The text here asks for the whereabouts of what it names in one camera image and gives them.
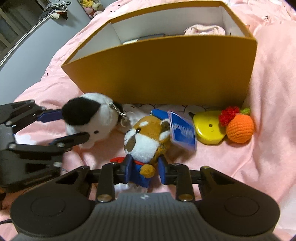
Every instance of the bed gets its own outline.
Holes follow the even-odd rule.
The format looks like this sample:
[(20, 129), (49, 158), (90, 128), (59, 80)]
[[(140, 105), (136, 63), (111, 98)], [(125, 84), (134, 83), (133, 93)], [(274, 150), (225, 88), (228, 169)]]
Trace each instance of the bed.
[[(25, 90), (16, 101), (35, 99), (36, 103), (50, 109), (61, 108), (69, 99), (82, 94), (63, 72), (61, 65), (76, 47), (97, 30), (106, 19), (153, 5), (174, 0), (118, 0), (98, 14), (52, 58), (41, 81)], [(296, 233), (296, 11), (279, 0), (228, 0), (226, 3), (249, 25), (258, 41), (257, 55), (244, 105), (252, 110), (256, 132), (246, 145), (223, 141), (219, 145), (198, 143), (194, 156), (187, 156), (181, 149), (168, 153), (171, 162), (181, 162), (190, 169), (211, 166), (273, 197), (280, 205), (281, 217), (274, 233), (281, 240), (290, 240)], [(99, 66), (91, 66), (99, 75)], [(188, 112), (206, 111), (205, 106), (159, 106), (155, 104), (131, 105), (124, 108), (149, 113), (155, 107), (173, 109), (187, 116)], [(33, 123), (16, 135), (18, 143), (49, 143), (65, 135), (62, 120), (51, 123)], [(75, 147), (64, 157), (62, 174), (81, 165), (100, 168), (113, 157), (123, 156), (123, 135), (114, 131), (107, 141), (98, 142), (89, 150)], [(174, 188), (162, 186), (156, 177), (153, 192)], [(197, 186), (196, 198), (200, 197)], [(24, 191), (9, 194), (3, 201), (0, 221), (9, 218), (13, 200)], [(12, 224), (0, 226), (0, 235), (11, 240), (16, 235)]]

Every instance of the orange crochet ball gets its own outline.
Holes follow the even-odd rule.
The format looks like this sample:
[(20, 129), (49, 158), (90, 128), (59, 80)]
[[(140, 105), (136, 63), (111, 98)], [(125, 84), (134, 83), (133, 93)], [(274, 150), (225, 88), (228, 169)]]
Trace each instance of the orange crochet ball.
[(226, 127), (226, 135), (236, 143), (245, 143), (254, 133), (254, 122), (248, 115), (237, 114)]

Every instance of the cardboard box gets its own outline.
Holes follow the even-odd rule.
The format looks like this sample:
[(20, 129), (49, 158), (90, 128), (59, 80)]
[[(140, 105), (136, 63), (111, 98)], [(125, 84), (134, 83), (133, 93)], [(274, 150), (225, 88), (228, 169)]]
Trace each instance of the cardboard box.
[[(198, 23), (219, 25), (226, 36), (184, 36)], [(165, 36), (123, 45), (155, 34)], [(256, 49), (255, 38), (223, 2), (177, 2), (111, 19), (62, 69), (83, 92), (120, 103), (241, 106)]]

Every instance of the blue tag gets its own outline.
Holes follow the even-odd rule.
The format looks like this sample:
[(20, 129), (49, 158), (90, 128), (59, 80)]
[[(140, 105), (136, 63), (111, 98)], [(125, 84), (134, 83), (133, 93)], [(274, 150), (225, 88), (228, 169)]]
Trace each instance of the blue tag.
[(168, 111), (168, 116), (170, 119), (172, 142), (189, 151), (195, 152), (196, 137), (193, 122), (184, 119), (172, 111)]

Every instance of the red pom-pom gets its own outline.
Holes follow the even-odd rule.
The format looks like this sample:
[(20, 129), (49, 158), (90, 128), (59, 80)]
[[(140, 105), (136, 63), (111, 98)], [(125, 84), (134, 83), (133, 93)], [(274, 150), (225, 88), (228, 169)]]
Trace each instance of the red pom-pom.
[(239, 113), (239, 108), (237, 106), (227, 107), (225, 110), (222, 110), (219, 115), (221, 126), (227, 126), (237, 113)]

